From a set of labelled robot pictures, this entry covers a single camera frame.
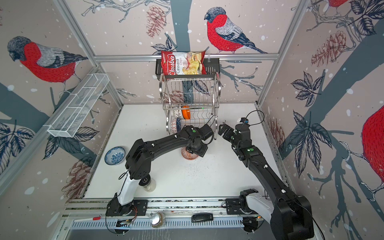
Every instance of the red bird illustration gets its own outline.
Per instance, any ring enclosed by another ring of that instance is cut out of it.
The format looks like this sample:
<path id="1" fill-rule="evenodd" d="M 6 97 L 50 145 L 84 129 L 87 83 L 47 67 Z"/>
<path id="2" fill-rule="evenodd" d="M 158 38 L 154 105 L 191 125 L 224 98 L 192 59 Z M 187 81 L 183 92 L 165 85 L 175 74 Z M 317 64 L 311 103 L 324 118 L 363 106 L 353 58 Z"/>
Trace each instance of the red bird illustration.
<path id="1" fill-rule="evenodd" d="M 341 143 L 345 144 L 347 147 L 349 153 L 349 156 L 346 159 L 347 161 L 350 158 L 350 154 L 361 157 L 370 164 L 373 171 L 380 177 L 381 184 L 374 190 L 370 189 L 367 184 L 363 182 L 360 183 L 372 193 L 372 199 L 369 200 L 375 202 L 375 194 L 377 191 L 384 189 L 384 106 L 370 116 L 364 123 L 361 137 L 363 154 L 351 152 L 346 142 Z"/>
<path id="2" fill-rule="evenodd" d="M 207 20 L 208 39 L 218 52 L 231 51 L 235 53 L 241 48 L 250 48 L 259 53 L 266 53 L 258 49 L 243 33 L 240 27 L 236 26 L 227 16 L 222 7 L 213 7 L 207 11 L 204 17 Z"/>
<path id="3" fill-rule="evenodd" d="M 338 11 L 337 11 L 337 8 L 338 8 L 339 6 L 341 6 L 343 3 L 347 2 L 347 1 L 348 1 L 348 0 L 325 0 L 325 2 L 328 3 L 328 8 L 327 8 L 327 10 L 325 10 L 325 12 L 324 12 L 323 15 L 324 15 L 324 16 L 327 15 L 327 11 L 328 11 L 329 7 L 335 7 L 335 8 L 336 8 L 336 14 L 335 14 L 335 16 L 338 15 L 338 14 L 341 14 L 341 12 L 338 12 Z"/>
<path id="4" fill-rule="evenodd" d="M 23 36 L 10 40 L 7 47 L 12 60 L 20 60 L 36 77 L 51 83 L 63 83 L 64 90 L 59 96 L 64 92 L 69 93 L 65 90 L 65 81 L 72 75 L 76 76 L 74 70 L 79 62 L 88 59 L 60 48 L 34 43 Z"/>

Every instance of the bag of cassava chips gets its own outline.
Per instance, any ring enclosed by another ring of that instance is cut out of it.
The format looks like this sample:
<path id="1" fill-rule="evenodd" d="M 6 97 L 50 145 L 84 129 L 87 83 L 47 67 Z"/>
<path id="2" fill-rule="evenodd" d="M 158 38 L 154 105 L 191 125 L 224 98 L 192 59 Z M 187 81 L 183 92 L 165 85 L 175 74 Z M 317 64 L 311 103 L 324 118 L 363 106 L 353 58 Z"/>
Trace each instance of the bag of cassava chips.
<path id="1" fill-rule="evenodd" d="M 205 51 L 161 52 L 161 67 L 164 75 L 207 74 L 203 65 Z"/>

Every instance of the black plastic tray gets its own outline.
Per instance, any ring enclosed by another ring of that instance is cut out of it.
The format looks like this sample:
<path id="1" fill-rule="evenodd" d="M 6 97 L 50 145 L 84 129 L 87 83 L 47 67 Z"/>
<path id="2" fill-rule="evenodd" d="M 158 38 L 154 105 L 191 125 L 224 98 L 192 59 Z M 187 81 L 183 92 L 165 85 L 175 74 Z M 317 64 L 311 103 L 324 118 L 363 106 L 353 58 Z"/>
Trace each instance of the black plastic tray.
<path id="1" fill-rule="evenodd" d="M 218 58 L 211 58 L 210 62 L 208 62 L 207 58 L 204 58 L 203 64 L 205 67 L 205 71 L 207 74 L 199 74 L 196 75 L 165 75 L 166 78 L 212 78 L 213 75 L 218 72 L 220 73 L 220 62 Z M 161 59 L 156 60 L 156 69 L 155 74 L 157 79 L 160 80 L 160 75 L 163 73 L 163 69 L 161 68 Z"/>

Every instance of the metal dish rack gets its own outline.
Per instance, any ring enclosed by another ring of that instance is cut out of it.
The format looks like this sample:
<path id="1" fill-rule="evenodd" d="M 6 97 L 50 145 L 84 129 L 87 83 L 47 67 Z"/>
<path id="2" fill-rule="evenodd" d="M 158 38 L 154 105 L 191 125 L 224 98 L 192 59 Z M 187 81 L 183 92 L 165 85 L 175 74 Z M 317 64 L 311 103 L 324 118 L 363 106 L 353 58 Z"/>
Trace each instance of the metal dish rack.
<path id="1" fill-rule="evenodd" d="M 219 73 L 204 75 L 163 75 L 159 83 L 160 97 L 166 115 L 166 130 L 171 134 L 171 122 L 177 118 L 174 110 L 190 111 L 190 119 L 180 117 L 184 125 L 202 127 L 208 123 L 217 138 L 217 113 L 221 84 Z"/>

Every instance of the orange bowl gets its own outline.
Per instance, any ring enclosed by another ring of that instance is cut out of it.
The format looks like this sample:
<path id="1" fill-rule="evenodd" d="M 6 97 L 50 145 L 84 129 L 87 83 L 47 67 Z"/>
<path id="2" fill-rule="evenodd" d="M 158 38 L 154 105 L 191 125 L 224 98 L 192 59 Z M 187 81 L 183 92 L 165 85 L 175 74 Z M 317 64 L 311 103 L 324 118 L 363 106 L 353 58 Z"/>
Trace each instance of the orange bowl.
<path id="1" fill-rule="evenodd" d="M 181 113 L 183 114 L 184 119 L 191 119 L 191 112 L 189 109 L 183 109 L 181 110 Z"/>

